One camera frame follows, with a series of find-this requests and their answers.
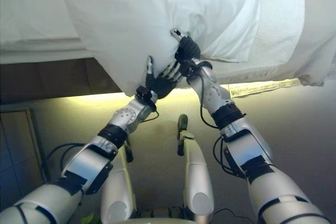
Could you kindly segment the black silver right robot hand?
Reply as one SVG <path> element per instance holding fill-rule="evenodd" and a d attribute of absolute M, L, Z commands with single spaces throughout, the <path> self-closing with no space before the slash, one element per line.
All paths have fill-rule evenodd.
<path fill-rule="evenodd" d="M 175 59 L 178 62 L 199 59 L 201 57 L 199 46 L 188 34 L 183 33 L 177 28 L 171 29 L 170 33 L 179 43 L 175 53 Z"/>

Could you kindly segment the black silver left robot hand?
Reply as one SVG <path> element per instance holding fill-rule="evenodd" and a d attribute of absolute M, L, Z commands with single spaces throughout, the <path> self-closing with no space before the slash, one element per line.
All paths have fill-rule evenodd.
<path fill-rule="evenodd" d="M 156 93 L 158 99 L 166 97 L 183 78 L 180 73 L 181 64 L 173 60 L 162 72 L 154 76 L 154 61 L 148 56 L 146 65 L 145 86 Z"/>

